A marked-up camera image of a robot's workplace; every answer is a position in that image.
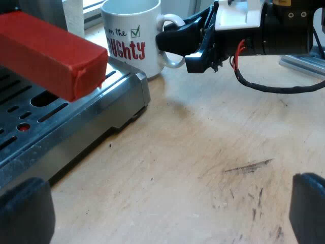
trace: red text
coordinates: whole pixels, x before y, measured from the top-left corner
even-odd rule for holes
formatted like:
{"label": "red text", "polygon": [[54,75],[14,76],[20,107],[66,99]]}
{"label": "red text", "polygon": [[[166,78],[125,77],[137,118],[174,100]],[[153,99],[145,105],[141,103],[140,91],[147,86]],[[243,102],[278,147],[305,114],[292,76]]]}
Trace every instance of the red text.
{"label": "red text", "polygon": [[143,60],[146,57],[145,54],[145,42],[134,43],[131,41],[129,47],[124,42],[116,41],[113,38],[107,38],[110,45],[110,49],[115,57],[124,57],[126,59],[140,59]]}

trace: coffee machine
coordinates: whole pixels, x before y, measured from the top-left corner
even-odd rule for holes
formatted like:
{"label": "coffee machine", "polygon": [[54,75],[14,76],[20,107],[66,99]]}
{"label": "coffee machine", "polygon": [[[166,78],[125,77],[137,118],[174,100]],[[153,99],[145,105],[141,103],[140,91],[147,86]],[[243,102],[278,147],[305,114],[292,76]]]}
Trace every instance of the coffee machine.
{"label": "coffee machine", "polygon": [[[61,0],[1,1],[0,14],[15,11],[67,31]],[[30,177],[49,180],[146,108],[150,94],[142,71],[109,58],[104,76],[101,86],[69,102],[0,66],[0,195]]]}

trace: white mug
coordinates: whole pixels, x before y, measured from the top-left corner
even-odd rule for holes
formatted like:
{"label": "white mug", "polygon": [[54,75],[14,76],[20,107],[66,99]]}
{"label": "white mug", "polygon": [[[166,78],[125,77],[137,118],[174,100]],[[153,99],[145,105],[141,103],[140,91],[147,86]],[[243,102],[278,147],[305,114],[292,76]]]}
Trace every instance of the white mug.
{"label": "white mug", "polygon": [[102,18],[109,55],[144,71],[148,78],[159,74],[164,66],[178,68],[185,63],[170,60],[156,44],[156,35],[165,21],[177,26],[184,21],[174,14],[161,14],[160,0],[107,0]]}

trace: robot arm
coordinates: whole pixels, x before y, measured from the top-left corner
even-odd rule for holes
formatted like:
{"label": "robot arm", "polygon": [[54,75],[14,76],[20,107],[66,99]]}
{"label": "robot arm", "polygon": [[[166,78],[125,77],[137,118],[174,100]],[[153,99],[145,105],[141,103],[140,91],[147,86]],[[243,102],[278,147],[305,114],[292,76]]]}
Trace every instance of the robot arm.
{"label": "robot arm", "polygon": [[322,0],[219,0],[185,19],[182,27],[166,26],[156,41],[160,50],[184,56],[189,73],[204,73],[209,67],[216,72],[230,58],[237,79],[245,86],[272,93],[312,92],[325,83],[290,88],[249,83],[239,72],[238,56],[309,53],[313,16],[323,7]]}

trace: green checkmark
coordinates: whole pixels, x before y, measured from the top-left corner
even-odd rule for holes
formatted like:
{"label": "green checkmark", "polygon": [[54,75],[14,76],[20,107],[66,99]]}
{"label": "green checkmark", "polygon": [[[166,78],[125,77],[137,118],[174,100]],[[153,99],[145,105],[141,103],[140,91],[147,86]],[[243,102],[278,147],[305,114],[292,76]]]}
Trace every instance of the green checkmark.
{"label": "green checkmark", "polygon": [[131,29],[131,37],[140,37],[140,25],[137,29]]}

